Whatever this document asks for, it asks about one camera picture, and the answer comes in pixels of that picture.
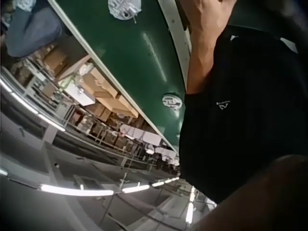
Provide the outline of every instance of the logo on shirt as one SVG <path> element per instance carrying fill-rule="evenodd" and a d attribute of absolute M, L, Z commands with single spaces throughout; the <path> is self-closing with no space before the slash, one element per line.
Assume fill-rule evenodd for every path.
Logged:
<path fill-rule="evenodd" d="M 217 102 L 216 105 L 218 105 L 221 110 L 224 110 L 228 107 L 230 102 L 231 101 L 224 101 L 224 102 L 220 102 L 220 103 Z"/>

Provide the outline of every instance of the hand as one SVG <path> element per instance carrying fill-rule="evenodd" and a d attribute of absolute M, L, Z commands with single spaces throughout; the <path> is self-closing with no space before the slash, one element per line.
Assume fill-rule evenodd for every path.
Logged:
<path fill-rule="evenodd" d="M 192 32 L 215 41 L 225 29 L 236 0 L 181 0 Z"/>

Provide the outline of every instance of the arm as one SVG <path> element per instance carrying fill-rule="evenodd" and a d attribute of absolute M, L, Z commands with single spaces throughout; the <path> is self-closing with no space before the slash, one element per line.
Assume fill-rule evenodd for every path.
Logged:
<path fill-rule="evenodd" d="M 192 53 L 187 94 L 204 89 L 214 64 L 216 41 L 225 29 L 236 0 L 181 0 L 192 27 Z"/>
<path fill-rule="evenodd" d="M 214 64 L 216 40 L 206 40 L 204 32 L 192 32 L 192 53 L 188 70 L 187 94 L 202 92 Z"/>
<path fill-rule="evenodd" d="M 273 162 L 194 226 L 194 231 L 306 230 L 308 160 Z"/>

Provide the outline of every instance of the cardboard box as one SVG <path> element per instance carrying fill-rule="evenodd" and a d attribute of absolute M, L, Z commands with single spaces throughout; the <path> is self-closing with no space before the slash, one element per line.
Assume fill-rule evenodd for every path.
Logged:
<path fill-rule="evenodd" d="M 99 72 L 96 67 L 91 71 L 91 75 L 95 77 L 95 84 L 97 86 L 103 88 L 106 92 L 110 93 L 113 98 L 117 96 L 117 90 L 104 78 L 104 76 Z"/>
<path fill-rule="evenodd" d="M 130 125 L 134 128 L 141 128 L 143 122 L 144 122 L 144 118 L 141 115 L 139 115 L 137 119 L 134 119 L 130 123 Z"/>
<path fill-rule="evenodd" d="M 117 95 L 116 97 L 134 116 L 133 117 L 138 117 L 139 113 L 137 110 L 130 105 L 130 103 L 125 99 L 123 95 Z"/>
<path fill-rule="evenodd" d="M 64 78 L 67 78 L 71 74 L 79 71 L 79 69 L 82 67 L 83 64 L 85 64 L 91 57 L 89 55 L 83 57 L 80 59 L 78 62 L 72 64 L 72 65 L 67 65 L 65 68 L 62 69 L 61 72 L 59 72 L 57 81 L 60 81 Z"/>
<path fill-rule="evenodd" d="M 51 83 L 47 83 L 42 92 L 43 94 L 45 94 L 47 97 L 50 98 L 55 91 L 56 87 Z"/>
<path fill-rule="evenodd" d="M 49 52 L 43 60 L 46 69 L 54 77 L 67 65 L 67 55 L 58 47 Z"/>
<path fill-rule="evenodd" d="M 118 137 L 115 142 L 115 147 L 123 149 L 123 147 L 127 144 L 128 140 L 126 137 Z"/>
<path fill-rule="evenodd" d="M 111 111 L 108 110 L 108 108 L 105 108 L 105 110 L 103 111 L 102 115 L 99 117 L 99 119 L 103 122 L 106 122 L 107 119 L 109 118 L 111 114 Z"/>
<path fill-rule="evenodd" d="M 103 99 L 96 98 L 101 104 L 108 108 L 111 112 L 120 113 L 125 116 L 138 117 L 139 113 L 128 103 L 127 100 L 123 100 L 124 97 L 116 97 Z"/>
<path fill-rule="evenodd" d="M 51 44 L 49 46 L 43 47 L 40 50 L 36 51 L 34 53 L 34 56 L 43 61 L 43 59 L 47 56 L 47 54 L 49 54 L 49 52 L 51 52 L 54 48 L 56 47 L 56 44 Z"/>
<path fill-rule="evenodd" d="M 73 125 L 76 125 L 77 121 L 79 121 L 80 118 L 81 118 L 81 114 L 75 112 L 73 116 L 71 117 L 70 122 Z"/>
<path fill-rule="evenodd" d="M 84 75 L 82 78 L 82 88 L 87 90 L 91 95 L 96 98 L 112 98 L 112 95 L 108 91 L 95 83 L 96 78 L 91 73 Z"/>
<path fill-rule="evenodd" d="M 101 124 L 95 124 L 93 127 L 92 127 L 92 133 L 95 134 L 95 135 L 101 135 L 99 134 L 100 131 L 103 131 L 103 126 Z"/>
<path fill-rule="evenodd" d="M 96 117 L 100 117 L 105 110 L 105 106 L 100 103 L 95 103 L 89 106 L 86 106 L 86 109 L 93 113 Z"/>

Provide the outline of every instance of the white trim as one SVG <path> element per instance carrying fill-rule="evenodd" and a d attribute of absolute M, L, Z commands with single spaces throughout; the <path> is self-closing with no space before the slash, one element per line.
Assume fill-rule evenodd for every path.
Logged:
<path fill-rule="evenodd" d="M 172 36 L 175 50 L 178 55 L 183 80 L 185 87 L 187 87 L 187 74 L 189 67 L 190 50 L 189 45 L 191 41 L 186 35 L 183 28 L 183 23 L 175 3 L 175 0 L 157 0 L 163 12 L 170 34 Z"/>
<path fill-rule="evenodd" d="M 74 37 L 78 40 L 78 42 L 82 45 L 82 47 L 87 51 L 87 53 L 91 56 L 97 66 L 103 71 L 106 77 L 114 84 L 116 88 L 123 94 L 123 96 L 130 102 L 130 104 L 139 112 L 139 114 L 152 126 L 152 128 L 165 140 L 165 142 L 176 152 L 177 150 L 171 145 L 171 143 L 163 136 L 160 130 L 154 125 L 154 123 L 145 115 L 145 113 L 141 110 L 141 108 L 136 104 L 136 102 L 131 98 L 131 96 L 127 93 L 127 91 L 122 87 L 122 85 L 117 81 L 117 79 L 112 75 L 112 73 L 108 70 L 105 64 L 100 60 L 91 46 L 86 42 L 86 40 L 79 33 L 74 24 L 70 21 L 68 16 L 61 9 L 59 4 L 55 0 L 48 0 L 49 4 L 52 6 L 54 11 L 61 18 L 63 23 L 69 28 Z"/>

